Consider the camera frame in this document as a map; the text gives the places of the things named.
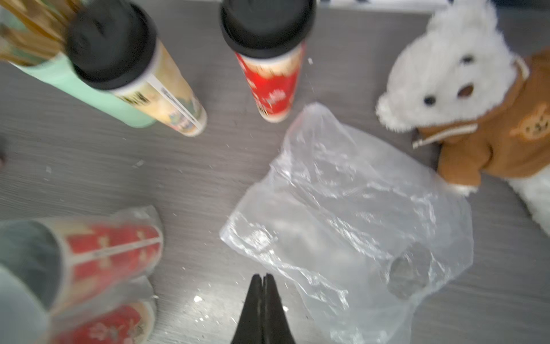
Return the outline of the white teddy bear brown hoodie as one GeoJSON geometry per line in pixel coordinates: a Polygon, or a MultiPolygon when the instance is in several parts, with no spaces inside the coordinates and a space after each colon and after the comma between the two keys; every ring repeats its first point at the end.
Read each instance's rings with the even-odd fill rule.
{"type": "Polygon", "coordinates": [[[502,179],[549,230],[549,51],[512,52],[490,1],[455,1],[398,56],[375,108],[386,129],[441,147],[437,172],[457,194],[502,179]]]}

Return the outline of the red milk tea cup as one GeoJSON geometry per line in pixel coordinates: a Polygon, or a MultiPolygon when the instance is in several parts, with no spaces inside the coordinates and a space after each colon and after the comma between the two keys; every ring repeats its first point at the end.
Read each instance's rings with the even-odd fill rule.
{"type": "Polygon", "coordinates": [[[220,26],[260,115],[280,123],[291,112],[316,1],[222,1],[220,26]]]}
{"type": "Polygon", "coordinates": [[[160,261],[159,226],[138,220],[27,219],[1,223],[1,265],[46,311],[61,313],[160,261]]]}
{"type": "Polygon", "coordinates": [[[156,304],[137,301],[61,332],[50,343],[147,343],[156,323],[156,304]]]}

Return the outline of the clear plastic bag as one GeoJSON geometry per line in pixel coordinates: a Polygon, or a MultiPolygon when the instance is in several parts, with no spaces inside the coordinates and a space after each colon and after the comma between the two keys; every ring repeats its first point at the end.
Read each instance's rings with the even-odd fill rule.
{"type": "Polygon", "coordinates": [[[153,206],[1,223],[1,342],[146,343],[163,253],[153,206]]]}
{"type": "Polygon", "coordinates": [[[312,103],[220,237],[290,279],[334,343],[409,343],[474,260],[471,208],[431,169],[312,103]]]}

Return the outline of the green cup holder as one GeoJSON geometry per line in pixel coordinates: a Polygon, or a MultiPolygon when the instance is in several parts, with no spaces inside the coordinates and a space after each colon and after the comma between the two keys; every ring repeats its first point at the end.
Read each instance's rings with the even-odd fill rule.
{"type": "Polygon", "coordinates": [[[156,122],[152,117],[114,95],[100,92],[83,83],[74,73],[67,56],[62,53],[37,66],[17,66],[17,68],[23,73],[81,100],[83,103],[118,119],[132,128],[147,128],[156,122]]]}

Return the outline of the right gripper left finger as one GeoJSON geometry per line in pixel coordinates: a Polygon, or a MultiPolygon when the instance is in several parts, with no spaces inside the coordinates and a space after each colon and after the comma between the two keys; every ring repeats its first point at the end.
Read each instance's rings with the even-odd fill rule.
{"type": "Polygon", "coordinates": [[[263,296],[263,279],[256,274],[250,282],[231,344],[262,344],[264,342],[263,296]]]}

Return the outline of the cream milk tea cup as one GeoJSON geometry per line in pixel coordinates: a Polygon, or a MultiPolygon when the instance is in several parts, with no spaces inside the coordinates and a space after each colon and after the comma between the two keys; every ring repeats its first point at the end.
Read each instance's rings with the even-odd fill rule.
{"type": "Polygon", "coordinates": [[[187,137],[207,112],[166,50],[150,16],[130,1],[91,1],[67,31],[67,57],[88,86],[110,93],[187,137]]]}

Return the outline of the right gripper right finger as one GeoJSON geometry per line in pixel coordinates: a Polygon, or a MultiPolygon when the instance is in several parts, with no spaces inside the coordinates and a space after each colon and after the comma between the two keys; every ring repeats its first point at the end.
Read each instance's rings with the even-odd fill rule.
{"type": "Polygon", "coordinates": [[[266,274],[262,281],[262,343],[296,343],[286,319],[276,281],[271,274],[266,274]]]}

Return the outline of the red milk tea cup back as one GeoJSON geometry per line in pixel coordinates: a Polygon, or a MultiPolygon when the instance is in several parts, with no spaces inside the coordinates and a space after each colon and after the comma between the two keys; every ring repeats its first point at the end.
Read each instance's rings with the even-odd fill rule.
{"type": "Polygon", "coordinates": [[[222,1],[220,26],[260,115],[280,123],[291,112],[316,1],[222,1]]]}

